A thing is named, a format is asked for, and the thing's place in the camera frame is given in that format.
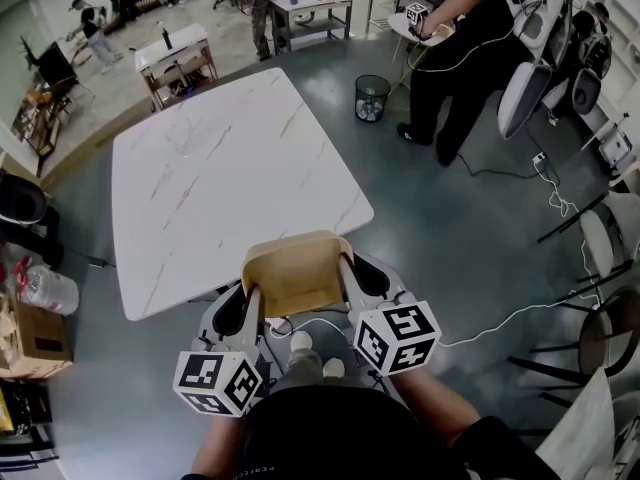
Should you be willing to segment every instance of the black shirt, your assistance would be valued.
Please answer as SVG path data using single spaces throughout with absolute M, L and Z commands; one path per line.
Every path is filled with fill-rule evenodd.
M 387 395 L 338 386 L 286 389 L 256 404 L 234 478 L 469 480 L 467 467 L 482 480 L 557 480 L 496 418 L 479 421 L 448 449 Z
M 93 7 L 85 7 L 82 9 L 82 14 L 80 14 L 82 31 L 84 32 L 84 35 L 87 36 L 87 39 L 100 30 L 100 28 L 93 22 L 95 16 L 96 12 Z
M 484 0 L 461 21 L 462 31 L 480 43 L 503 37 L 512 27 L 513 16 L 506 0 Z

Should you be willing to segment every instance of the cardboard box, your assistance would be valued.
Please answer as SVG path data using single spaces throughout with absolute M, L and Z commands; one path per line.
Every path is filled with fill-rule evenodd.
M 71 365 L 62 316 L 11 300 L 17 330 L 9 338 L 11 362 L 0 354 L 0 378 L 44 379 Z

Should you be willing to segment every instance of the beige floor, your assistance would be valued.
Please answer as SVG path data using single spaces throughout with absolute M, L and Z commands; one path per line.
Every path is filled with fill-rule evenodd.
M 125 57 L 111 72 L 101 74 L 98 61 L 90 58 L 77 69 L 81 82 L 95 95 L 80 87 L 74 89 L 74 107 L 65 118 L 54 153 L 40 172 L 45 188 L 57 185 L 74 168 L 90 157 L 102 143 L 147 117 L 151 112 L 148 92 L 134 70 L 134 53 L 161 38 L 158 22 L 169 32 L 191 23 L 200 23 L 209 34 L 209 43 L 220 76 L 228 75 L 257 62 L 251 35 L 251 17 L 232 7 L 229 1 L 213 10 L 214 0 L 188 0 L 172 9 L 161 7 L 138 18 L 134 23 L 111 34 L 109 40 Z M 354 0 L 352 35 L 364 34 L 368 0 Z M 374 17 L 392 12 L 388 0 L 376 0 Z

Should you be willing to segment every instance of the trash can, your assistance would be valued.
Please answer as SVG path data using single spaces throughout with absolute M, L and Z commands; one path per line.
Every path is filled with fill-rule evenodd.
M 377 75 L 363 75 L 356 80 L 356 116 L 367 123 L 380 121 L 391 84 Z

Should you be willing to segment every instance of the camouflage pants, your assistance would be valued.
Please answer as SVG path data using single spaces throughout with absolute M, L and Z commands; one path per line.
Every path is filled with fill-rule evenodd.
M 264 31 L 267 28 L 267 16 L 269 15 L 269 0 L 251 0 L 251 5 L 253 6 L 253 10 L 251 11 L 253 44 L 256 45 L 256 50 L 258 50 L 258 57 L 262 59 L 270 55 L 269 44 L 264 35 Z M 282 16 L 277 14 L 276 25 L 278 27 L 284 26 Z

